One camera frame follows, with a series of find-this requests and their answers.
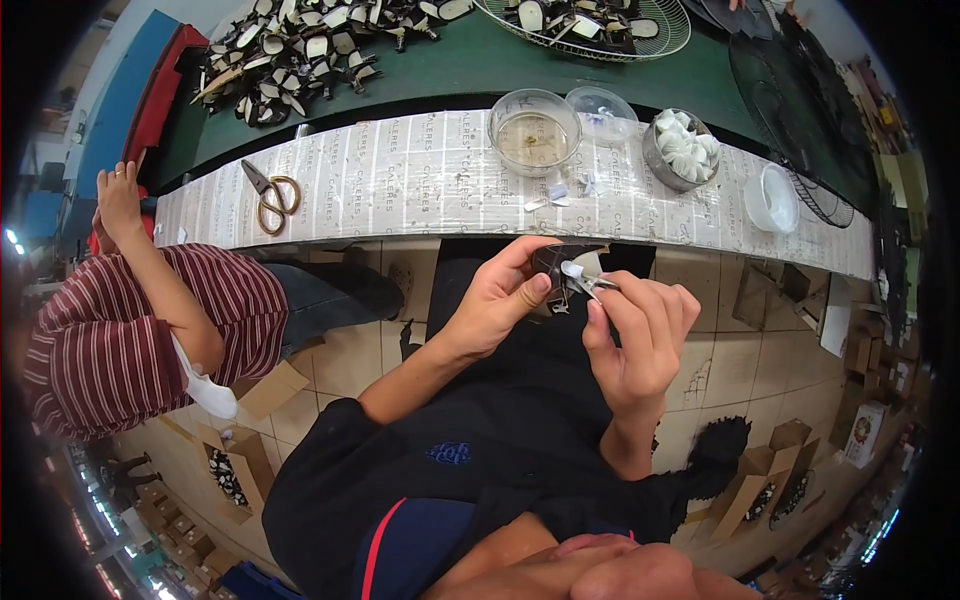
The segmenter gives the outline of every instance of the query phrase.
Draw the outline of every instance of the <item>white plastic cup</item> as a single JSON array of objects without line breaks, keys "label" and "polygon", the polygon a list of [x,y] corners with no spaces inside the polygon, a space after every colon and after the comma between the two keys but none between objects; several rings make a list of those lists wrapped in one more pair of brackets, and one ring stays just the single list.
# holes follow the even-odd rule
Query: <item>white plastic cup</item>
[{"label": "white plastic cup", "polygon": [[758,228],[790,233],[800,221],[800,198],[781,166],[768,162],[743,188],[747,214]]}]

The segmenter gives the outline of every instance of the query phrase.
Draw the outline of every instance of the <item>plastic lid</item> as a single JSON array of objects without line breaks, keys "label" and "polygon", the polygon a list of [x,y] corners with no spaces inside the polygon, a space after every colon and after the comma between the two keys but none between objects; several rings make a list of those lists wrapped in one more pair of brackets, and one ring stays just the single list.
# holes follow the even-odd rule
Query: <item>plastic lid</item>
[{"label": "plastic lid", "polygon": [[566,103],[582,112],[584,135],[622,142],[636,135],[636,113],[623,98],[601,87],[577,87],[566,94]]}]

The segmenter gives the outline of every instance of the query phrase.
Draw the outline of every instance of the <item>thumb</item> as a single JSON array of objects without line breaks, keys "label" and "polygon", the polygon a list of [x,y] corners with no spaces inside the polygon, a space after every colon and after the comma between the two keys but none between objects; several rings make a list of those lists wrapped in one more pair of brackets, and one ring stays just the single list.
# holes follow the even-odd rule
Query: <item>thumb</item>
[{"label": "thumb", "polygon": [[550,293],[550,276],[546,273],[537,273],[524,281],[510,296],[505,298],[506,310],[514,323],[522,319],[527,313],[537,308],[546,300]]},{"label": "thumb", "polygon": [[587,326],[584,327],[584,348],[590,357],[590,368],[601,388],[613,382],[620,371],[620,351],[610,335],[607,313],[600,302],[587,302]]}]

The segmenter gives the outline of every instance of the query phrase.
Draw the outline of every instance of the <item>striped shirt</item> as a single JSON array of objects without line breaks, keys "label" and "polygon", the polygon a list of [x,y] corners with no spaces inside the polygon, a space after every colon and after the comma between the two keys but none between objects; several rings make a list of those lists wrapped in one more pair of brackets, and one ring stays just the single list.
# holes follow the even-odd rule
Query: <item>striped shirt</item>
[{"label": "striped shirt", "polygon": [[[231,385],[276,365],[287,319],[279,281],[252,258],[213,246],[159,249],[224,339],[210,376]],[[86,260],[40,309],[24,366],[32,420],[93,440],[190,403],[167,323],[153,315],[120,254]]]}]

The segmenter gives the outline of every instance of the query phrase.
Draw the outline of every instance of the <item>blue panel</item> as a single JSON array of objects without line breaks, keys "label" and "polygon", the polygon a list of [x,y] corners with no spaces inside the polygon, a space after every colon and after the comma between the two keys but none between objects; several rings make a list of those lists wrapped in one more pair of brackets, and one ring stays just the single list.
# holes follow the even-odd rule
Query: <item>blue panel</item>
[{"label": "blue panel", "polygon": [[53,237],[57,233],[57,217],[63,204],[61,192],[32,192],[27,194],[23,223],[17,234],[25,240]]},{"label": "blue panel", "polygon": [[117,64],[84,144],[84,157],[77,174],[77,197],[95,199],[97,173],[112,168],[120,160],[143,89],[178,25],[177,20],[153,11]]}]

